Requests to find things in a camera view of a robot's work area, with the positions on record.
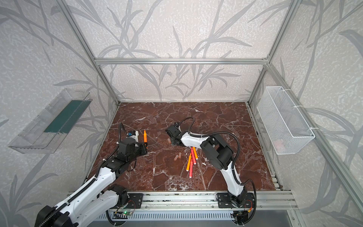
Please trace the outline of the orange highlighter pen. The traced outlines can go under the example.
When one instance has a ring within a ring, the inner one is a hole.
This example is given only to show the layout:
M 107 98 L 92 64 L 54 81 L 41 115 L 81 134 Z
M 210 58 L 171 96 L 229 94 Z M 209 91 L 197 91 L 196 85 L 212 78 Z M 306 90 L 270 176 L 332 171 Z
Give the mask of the orange highlighter pen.
M 192 149 L 193 149 L 193 154 L 194 154 L 195 159 L 198 160 L 198 155 L 197 155 L 197 152 L 196 152 L 196 148 L 193 147 Z
M 144 138 L 144 143 L 147 143 L 147 132 L 146 132 L 146 130 L 144 130 L 143 138 Z

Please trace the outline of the yellow-orange highlighter pen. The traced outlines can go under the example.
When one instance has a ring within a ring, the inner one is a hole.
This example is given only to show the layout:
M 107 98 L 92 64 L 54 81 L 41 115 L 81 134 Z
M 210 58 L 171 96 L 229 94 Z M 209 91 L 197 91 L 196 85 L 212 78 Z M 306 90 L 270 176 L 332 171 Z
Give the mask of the yellow-orange highlighter pen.
M 192 160 L 192 154 L 189 154 L 189 158 L 188 158 L 188 163 L 187 163 L 187 167 L 186 167 L 186 171 L 189 172 L 190 171 L 190 165 L 191 165 L 191 160 Z

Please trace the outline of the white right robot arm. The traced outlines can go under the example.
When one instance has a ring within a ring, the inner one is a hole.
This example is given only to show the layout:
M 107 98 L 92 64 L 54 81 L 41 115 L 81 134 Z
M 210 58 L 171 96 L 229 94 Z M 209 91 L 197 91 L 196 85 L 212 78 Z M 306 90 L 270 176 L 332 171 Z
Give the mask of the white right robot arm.
M 180 123 L 170 125 L 165 132 L 170 137 L 171 144 L 182 147 L 196 147 L 202 149 L 205 157 L 213 167 L 220 170 L 227 184 L 227 191 L 235 206 L 240 207 L 246 196 L 247 191 L 244 183 L 235 170 L 235 163 L 240 154 L 241 147 L 237 137 L 226 131 L 212 132 L 208 134 L 196 134 L 190 131 L 181 131 Z M 229 135 L 237 142 L 237 153 L 233 156 L 233 149 L 222 137 Z

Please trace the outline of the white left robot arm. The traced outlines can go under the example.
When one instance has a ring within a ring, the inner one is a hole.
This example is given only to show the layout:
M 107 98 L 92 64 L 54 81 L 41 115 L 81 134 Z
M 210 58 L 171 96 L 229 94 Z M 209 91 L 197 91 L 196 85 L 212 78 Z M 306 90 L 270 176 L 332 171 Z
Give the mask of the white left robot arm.
M 131 162 L 147 154 L 147 141 L 135 137 L 119 141 L 114 152 L 100 164 L 97 172 L 73 194 L 53 207 L 45 206 L 37 215 L 37 227 L 86 227 L 102 213 L 130 202 L 125 187 L 113 182 Z

